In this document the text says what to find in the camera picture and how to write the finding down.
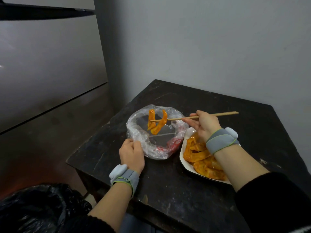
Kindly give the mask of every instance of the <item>black garbage bag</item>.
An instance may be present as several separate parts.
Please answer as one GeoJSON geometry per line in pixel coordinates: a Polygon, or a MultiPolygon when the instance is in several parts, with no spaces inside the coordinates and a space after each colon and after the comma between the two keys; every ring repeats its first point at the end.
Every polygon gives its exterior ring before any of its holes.
{"type": "Polygon", "coordinates": [[[25,188],[0,201],[0,232],[54,233],[69,219],[92,209],[67,184],[25,188]]]}

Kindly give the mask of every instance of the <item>chopsticks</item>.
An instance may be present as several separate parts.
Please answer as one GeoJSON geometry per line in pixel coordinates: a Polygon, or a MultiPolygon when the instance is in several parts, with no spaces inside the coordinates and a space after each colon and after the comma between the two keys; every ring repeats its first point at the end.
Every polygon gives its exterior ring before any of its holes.
{"type": "MultiPolygon", "coordinates": [[[[217,113],[217,114],[211,114],[213,116],[225,116],[225,115],[231,115],[231,114],[238,114],[239,112],[237,111],[232,111],[232,112],[225,112],[225,113],[217,113]]],[[[199,116],[190,116],[190,117],[185,117],[186,119],[197,119],[199,116]]],[[[174,120],[181,120],[182,118],[174,118],[174,119],[168,119],[168,121],[174,121],[174,120]]],[[[150,122],[160,122],[161,119],[156,119],[156,120],[150,120],[150,122]]]]}

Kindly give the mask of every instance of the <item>tabletop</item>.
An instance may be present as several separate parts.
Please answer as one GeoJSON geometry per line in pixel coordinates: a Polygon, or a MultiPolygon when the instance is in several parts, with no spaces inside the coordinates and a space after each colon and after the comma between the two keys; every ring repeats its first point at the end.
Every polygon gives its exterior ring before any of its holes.
{"type": "MultiPolygon", "coordinates": [[[[131,114],[150,104],[173,107],[184,116],[196,110],[238,111],[238,115],[219,117],[220,125],[234,129],[241,146],[269,171],[286,174],[311,196],[311,176],[272,106],[160,80],[150,83],[67,163],[103,185],[110,185],[109,173],[120,163],[119,148],[126,139],[126,122],[131,114]]],[[[232,186],[189,173],[179,161],[179,152],[163,161],[145,158],[133,201],[194,231],[249,232],[235,206],[232,186]]]]}

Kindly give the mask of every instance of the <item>tray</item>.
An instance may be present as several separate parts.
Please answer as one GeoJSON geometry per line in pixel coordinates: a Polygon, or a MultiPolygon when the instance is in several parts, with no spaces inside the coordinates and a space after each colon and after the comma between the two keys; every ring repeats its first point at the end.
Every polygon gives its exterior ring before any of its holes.
{"type": "Polygon", "coordinates": [[[194,173],[194,174],[196,174],[196,175],[202,176],[202,177],[204,177],[204,178],[206,178],[206,179],[208,179],[208,180],[218,181],[218,182],[222,182],[222,183],[231,185],[231,183],[230,183],[229,180],[224,180],[224,181],[222,181],[222,180],[215,180],[215,179],[212,179],[212,178],[207,178],[207,177],[205,177],[205,176],[203,176],[203,175],[197,173],[197,172],[195,171],[194,167],[193,167],[191,164],[189,164],[189,163],[184,159],[183,154],[184,154],[185,149],[186,149],[187,139],[189,139],[189,138],[191,137],[191,135],[192,135],[193,133],[195,133],[195,132],[196,132],[196,130],[195,130],[194,128],[191,127],[191,128],[188,128],[187,131],[186,131],[186,133],[185,133],[185,137],[184,137],[184,141],[183,141],[183,146],[181,147],[181,151],[180,151],[180,154],[179,154],[179,160],[180,160],[181,164],[185,167],[185,169],[186,169],[187,171],[192,172],[192,173],[194,173]]]}

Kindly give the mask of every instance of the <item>gray wrist strap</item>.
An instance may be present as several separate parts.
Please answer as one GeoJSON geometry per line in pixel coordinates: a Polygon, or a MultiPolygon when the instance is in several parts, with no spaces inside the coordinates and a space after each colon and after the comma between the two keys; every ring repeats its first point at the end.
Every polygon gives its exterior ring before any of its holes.
{"type": "Polygon", "coordinates": [[[127,169],[120,177],[118,177],[112,184],[115,182],[126,182],[130,186],[132,186],[132,197],[136,191],[137,185],[139,181],[139,176],[136,171],[131,169],[127,169]]]}
{"type": "Polygon", "coordinates": [[[232,137],[225,129],[219,129],[206,142],[206,148],[211,154],[216,153],[217,151],[233,145],[240,144],[237,139],[232,137]]]}

